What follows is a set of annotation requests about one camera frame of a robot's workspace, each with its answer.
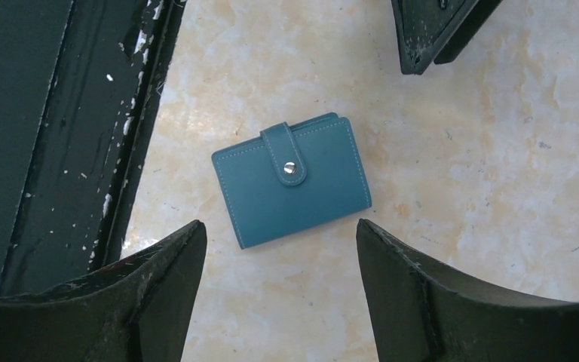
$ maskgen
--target blue wallet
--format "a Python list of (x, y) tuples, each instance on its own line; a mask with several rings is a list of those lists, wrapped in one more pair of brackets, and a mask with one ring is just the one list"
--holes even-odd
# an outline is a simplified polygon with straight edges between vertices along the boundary
[(335, 113), (277, 124), (212, 162), (241, 249), (372, 206), (350, 122)]

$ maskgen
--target wallet strap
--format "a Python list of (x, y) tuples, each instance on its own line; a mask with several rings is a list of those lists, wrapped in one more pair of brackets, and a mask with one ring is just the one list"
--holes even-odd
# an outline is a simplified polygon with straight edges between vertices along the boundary
[(286, 186), (300, 185), (308, 171), (287, 123), (283, 122), (261, 131), (261, 138), (280, 182)]

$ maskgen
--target metal button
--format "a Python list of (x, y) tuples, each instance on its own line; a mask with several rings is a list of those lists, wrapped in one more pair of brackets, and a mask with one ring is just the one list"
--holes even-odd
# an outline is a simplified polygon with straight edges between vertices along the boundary
[(299, 168), (296, 166), (296, 164), (294, 162), (287, 162), (285, 164), (285, 167), (283, 167), (283, 171), (285, 171), (285, 173), (287, 173), (288, 175), (293, 175), (294, 173), (296, 173), (296, 171)]

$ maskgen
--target wallet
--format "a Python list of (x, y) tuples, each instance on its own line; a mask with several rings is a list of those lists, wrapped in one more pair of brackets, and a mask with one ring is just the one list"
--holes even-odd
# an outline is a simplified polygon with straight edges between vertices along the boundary
[(277, 124), (212, 162), (241, 249), (372, 206), (350, 122), (335, 113)]

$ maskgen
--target stone countertop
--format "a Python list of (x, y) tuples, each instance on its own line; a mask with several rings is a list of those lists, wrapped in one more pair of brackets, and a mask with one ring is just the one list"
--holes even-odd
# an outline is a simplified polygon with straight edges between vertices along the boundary
[[(350, 118), (374, 207), (240, 250), (211, 154), (326, 112)], [(188, 2), (123, 251), (207, 224), (183, 360), (375, 360), (361, 217), (485, 281), (579, 300), (579, 0), (505, 0), (423, 76), (400, 74), (386, 0)]]

